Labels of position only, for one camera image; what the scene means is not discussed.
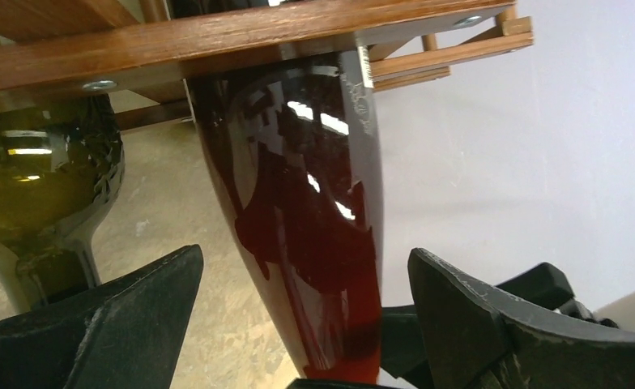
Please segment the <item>red wine bottle gold cap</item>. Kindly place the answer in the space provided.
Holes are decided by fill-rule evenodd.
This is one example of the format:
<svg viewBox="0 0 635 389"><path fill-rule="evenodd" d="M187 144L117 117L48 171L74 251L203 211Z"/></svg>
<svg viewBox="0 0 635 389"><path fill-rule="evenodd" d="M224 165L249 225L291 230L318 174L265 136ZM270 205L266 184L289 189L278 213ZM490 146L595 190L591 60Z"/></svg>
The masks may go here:
<svg viewBox="0 0 635 389"><path fill-rule="evenodd" d="M299 375L374 384L383 184L367 49L185 85L219 204Z"/></svg>

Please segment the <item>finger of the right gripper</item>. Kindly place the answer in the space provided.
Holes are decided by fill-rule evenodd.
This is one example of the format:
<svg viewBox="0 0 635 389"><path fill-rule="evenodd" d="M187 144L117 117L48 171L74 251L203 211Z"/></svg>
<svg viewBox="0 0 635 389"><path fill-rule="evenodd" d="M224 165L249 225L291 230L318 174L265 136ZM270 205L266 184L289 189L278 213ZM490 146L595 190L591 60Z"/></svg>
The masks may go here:
<svg viewBox="0 0 635 389"><path fill-rule="evenodd" d="M571 318L605 327L618 327L615 321L595 316L577 301L564 272L550 263L540 263L497 287ZM380 366L392 377L401 378L416 388L434 387L414 305L383 309Z"/></svg>

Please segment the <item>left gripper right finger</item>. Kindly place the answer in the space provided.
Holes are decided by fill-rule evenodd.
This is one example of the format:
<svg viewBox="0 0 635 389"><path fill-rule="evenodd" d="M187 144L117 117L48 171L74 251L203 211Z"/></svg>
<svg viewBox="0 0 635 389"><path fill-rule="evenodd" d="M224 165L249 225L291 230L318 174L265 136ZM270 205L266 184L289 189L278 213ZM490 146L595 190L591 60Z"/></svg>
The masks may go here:
<svg viewBox="0 0 635 389"><path fill-rule="evenodd" d="M635 388L635 332L544 309L421 248L407 263L437 388Z"/></svg>

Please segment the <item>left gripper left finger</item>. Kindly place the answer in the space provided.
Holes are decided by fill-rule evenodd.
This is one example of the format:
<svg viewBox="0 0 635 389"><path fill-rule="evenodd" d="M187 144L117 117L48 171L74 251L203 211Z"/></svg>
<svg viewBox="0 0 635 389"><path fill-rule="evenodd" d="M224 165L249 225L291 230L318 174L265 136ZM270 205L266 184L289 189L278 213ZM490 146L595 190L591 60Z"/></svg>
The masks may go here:
<svg viewBox="0 0 635 389"><path fill-rule="evenodd" d="M0 388L168 388L204 259L183 246L42 309L0 321Z"/></svg>

